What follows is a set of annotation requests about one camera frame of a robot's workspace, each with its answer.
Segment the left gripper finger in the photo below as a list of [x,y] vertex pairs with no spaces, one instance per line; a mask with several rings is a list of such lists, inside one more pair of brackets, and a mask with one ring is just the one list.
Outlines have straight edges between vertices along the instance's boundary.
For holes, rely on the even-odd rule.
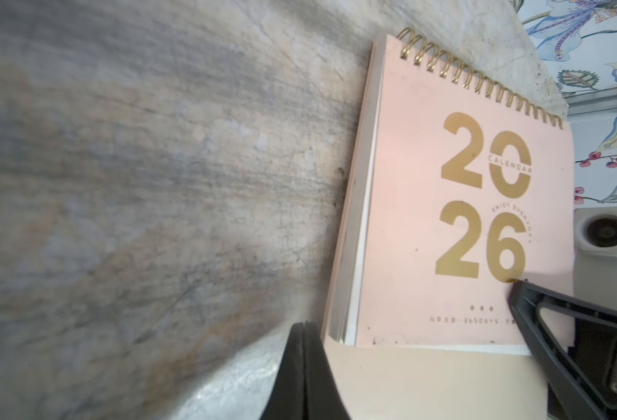
[[261,420],[348,419],[313,322],[292,325]]

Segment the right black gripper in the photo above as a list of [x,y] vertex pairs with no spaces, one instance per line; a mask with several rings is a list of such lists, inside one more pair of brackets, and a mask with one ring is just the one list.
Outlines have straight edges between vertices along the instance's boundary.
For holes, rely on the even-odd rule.
[[509,307],[549,385],[551,419],[617,419],[617,311],[514,283]]

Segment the peach 2026 calendar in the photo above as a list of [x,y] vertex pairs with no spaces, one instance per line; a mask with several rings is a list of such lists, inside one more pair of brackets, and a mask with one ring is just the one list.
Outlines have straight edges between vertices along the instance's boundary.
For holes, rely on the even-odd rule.
[[322,337],[354,419],[543,419],[508,305],[571,294],[570,126],[411,28],[372,49]]

